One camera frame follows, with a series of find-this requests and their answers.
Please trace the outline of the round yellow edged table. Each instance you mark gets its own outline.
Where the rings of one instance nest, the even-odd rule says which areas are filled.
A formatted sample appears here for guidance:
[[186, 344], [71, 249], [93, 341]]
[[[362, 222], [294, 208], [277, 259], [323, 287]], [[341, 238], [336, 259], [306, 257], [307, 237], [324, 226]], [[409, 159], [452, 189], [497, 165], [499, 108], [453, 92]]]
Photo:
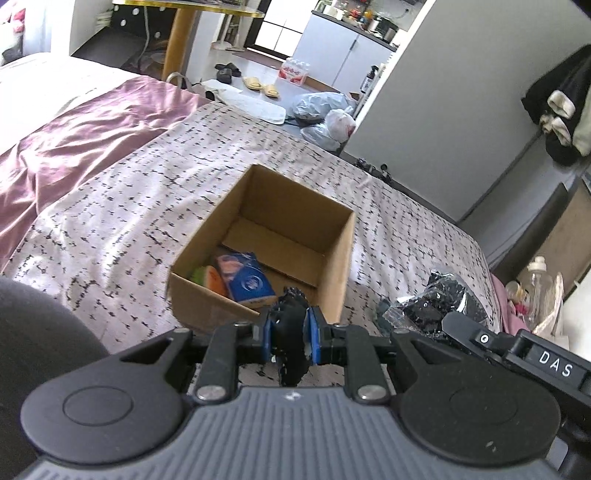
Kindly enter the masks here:
[[192, 44], [195, 35], [197, 35], [197, 28], [203, 12], [255, 19], [264, 17], [262, 11], [245, 6], [242, 3], [238, 3], [238, 1], [113, 0], [112, 4], [133, 7], [162, 7], [176, 10], [165, 52], [161, 74], [162, 81], [186, 77]]

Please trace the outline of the white kitchen cabinet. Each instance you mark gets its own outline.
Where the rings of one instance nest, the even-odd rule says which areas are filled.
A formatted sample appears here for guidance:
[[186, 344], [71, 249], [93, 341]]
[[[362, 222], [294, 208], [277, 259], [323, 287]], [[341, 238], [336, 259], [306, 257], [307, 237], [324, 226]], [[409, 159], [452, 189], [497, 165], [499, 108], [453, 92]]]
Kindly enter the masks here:
[[397, 48], [328, 15], [312, 12], [291, 58], [308, 64], [308, 76], [342, 93], [360, 92], [370, 67]]

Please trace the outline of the yellow slipper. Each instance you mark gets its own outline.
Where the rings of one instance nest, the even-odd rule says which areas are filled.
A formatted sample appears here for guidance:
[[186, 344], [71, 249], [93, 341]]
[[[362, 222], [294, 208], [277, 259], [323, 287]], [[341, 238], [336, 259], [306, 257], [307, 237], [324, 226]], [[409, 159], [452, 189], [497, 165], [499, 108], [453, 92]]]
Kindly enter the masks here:
[[245, 84], [247, 89], [252, 91], [260, 91], [263, 88], [263, 85], [256, 77], [243, 77], [242, 82]]
[[274, 85], [274, 84], [263, 85], [262, 92], [264, 95], [266, 95], [267, 98], [270, 98], [270, 99], [280, 98], [280, 92], [276, 89], [276, 85]]

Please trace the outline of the left yellow slipper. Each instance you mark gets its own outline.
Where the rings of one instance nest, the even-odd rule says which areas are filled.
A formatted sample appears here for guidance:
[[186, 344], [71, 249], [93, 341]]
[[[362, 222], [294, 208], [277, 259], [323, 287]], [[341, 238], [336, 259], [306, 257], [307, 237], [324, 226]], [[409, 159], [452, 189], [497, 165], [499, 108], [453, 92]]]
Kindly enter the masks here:
[[263, 88], [263, 85], [256, 77], [243, 77], [242, 82], [245, 84], [247, 89], [252, 91], [260, 91]]

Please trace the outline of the black and white plush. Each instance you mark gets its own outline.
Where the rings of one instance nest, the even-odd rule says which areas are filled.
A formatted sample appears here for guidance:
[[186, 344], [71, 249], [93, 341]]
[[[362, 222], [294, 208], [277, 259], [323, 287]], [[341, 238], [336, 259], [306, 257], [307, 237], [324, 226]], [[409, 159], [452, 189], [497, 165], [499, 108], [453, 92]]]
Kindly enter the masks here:
[[267, 313], [270, 355], [276, 359], [280, 385], [295, 387], [308, 373], [308, 304], [304, 292], [286, 287]]

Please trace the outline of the blue tissue pack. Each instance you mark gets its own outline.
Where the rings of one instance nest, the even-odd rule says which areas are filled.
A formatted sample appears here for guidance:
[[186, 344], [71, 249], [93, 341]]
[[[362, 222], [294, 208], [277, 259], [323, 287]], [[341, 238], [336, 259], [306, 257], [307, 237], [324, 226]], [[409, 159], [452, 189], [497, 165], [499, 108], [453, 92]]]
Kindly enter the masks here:
[[252, 252], [218, 256], [217, 269], [235, 303], [257, 309], [276, 301], [276, 292]]

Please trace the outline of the patterned white bed cover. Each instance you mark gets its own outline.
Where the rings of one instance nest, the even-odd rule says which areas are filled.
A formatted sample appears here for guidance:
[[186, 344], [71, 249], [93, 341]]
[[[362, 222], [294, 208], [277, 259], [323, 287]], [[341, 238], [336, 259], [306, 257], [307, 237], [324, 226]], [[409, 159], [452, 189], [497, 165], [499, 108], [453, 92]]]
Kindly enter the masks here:
[[38, 379], [51, 378], [176, 326], [169, 267], [250, 166], [263, 165], [356, 213], [342, 320], [373, 324], [382, 298], [420, 292], [447, 266], [473, 290], [492, 329], [499, 301], [477, 242], [407, 195], [341, 159], [222, 106], [169, 132], [45, 209], [8, 262], [38, 291], [28, 319], [3, 335]]

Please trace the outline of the hanging dark clothes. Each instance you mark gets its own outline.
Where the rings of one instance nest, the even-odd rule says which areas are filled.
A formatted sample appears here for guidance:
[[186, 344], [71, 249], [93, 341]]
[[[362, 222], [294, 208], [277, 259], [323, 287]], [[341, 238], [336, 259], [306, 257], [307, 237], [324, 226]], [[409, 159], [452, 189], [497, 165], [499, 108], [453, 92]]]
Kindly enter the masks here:
[[525, 93], [523, 108], [538, 125], [546, 151], [570, 167], [590, 155], [590, 45], [548, 71]]

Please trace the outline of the blue grey garbage bag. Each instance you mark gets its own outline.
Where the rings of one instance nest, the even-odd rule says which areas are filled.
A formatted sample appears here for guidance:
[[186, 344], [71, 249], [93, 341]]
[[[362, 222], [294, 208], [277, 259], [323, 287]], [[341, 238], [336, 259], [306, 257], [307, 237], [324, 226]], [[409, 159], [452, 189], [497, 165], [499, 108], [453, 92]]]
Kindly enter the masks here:
[[315, 92], [295, 97], [290, 106], [290, 113], [297, 120], [318, 123], [324, 121], [332, 110], [344, 110], [346, 113], [352, 113], [355, 107], [356, 102], [345, 94]]

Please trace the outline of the pink bed sheet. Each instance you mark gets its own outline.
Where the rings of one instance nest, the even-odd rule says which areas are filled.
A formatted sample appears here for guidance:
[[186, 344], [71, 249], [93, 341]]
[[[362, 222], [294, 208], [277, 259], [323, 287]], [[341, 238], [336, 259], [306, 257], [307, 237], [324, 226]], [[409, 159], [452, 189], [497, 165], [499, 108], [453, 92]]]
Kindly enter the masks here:
[[43, 210], [208, 102], [136, 76], [19, 140], [1, 155], [1, 265]]

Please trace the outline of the right yellow slipper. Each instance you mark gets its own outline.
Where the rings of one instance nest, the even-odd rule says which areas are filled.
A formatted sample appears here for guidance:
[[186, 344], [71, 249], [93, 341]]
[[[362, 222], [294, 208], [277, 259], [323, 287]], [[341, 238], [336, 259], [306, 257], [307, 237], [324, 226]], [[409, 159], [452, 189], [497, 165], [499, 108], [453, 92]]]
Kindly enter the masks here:
[[263, 85], [262, 92], [264, 95], [266, 95], [267, 98], [270, 98], [270, 99], [280, 98], [280, 92], [276, 89], [276, 85], [274, 85], [274, 84]]

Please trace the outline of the clear bag of black items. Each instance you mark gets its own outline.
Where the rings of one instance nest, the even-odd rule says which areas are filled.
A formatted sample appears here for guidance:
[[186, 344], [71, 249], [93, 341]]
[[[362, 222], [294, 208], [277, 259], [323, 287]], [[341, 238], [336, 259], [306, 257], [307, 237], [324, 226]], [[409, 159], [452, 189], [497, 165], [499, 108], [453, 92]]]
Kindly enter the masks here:
[[491, 325], [483, 305], [459, 275], [449, 269], [433, 269], [419, 294], [394, 302], [381, 299], [374, 324], [383, 336], [404, 330], [440, 339], [443, 319], [450, 313], [464, 314], [485, 327]]

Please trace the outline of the clear plastic bottle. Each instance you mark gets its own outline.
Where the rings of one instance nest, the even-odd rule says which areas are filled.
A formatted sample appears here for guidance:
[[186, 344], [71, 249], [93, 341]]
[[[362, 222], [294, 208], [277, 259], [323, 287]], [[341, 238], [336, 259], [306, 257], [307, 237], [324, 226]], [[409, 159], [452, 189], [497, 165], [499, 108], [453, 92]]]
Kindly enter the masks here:
[[526, 325], [533, 331], [548, 315], [554, 280], [548, 272], [544, 256], [536, 256], [520, 276], [522, 288], [528, 293]]

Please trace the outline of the brown board against wall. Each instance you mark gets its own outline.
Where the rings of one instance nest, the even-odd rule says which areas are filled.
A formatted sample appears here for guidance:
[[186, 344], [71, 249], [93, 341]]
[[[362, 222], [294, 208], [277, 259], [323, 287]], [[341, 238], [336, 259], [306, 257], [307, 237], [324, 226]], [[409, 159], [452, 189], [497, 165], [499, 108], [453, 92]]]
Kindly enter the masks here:
[[560, 197], [549, 200], [524, 233], [526, 253], [518, 279], [525, 282], [527, 265], [536, 256], [543, 256], [551, 276], [562, 274], [567, 298], [575, 282], [590, 269], [590, 192], [578, 180], [566, 203], [564, 189], [561, 184]]

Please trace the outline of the plush hamburger toy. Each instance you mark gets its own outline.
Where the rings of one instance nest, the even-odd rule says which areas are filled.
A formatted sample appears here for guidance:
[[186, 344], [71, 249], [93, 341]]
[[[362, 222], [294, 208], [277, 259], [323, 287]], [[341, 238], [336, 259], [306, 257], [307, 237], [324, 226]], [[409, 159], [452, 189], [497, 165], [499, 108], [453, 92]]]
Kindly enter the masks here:
[[222, 297], [228, 298], [228, 287], [219, 275], [214, 266], [200, 266], [193, 270], [189, 279], [192, 283], [211, 290]]

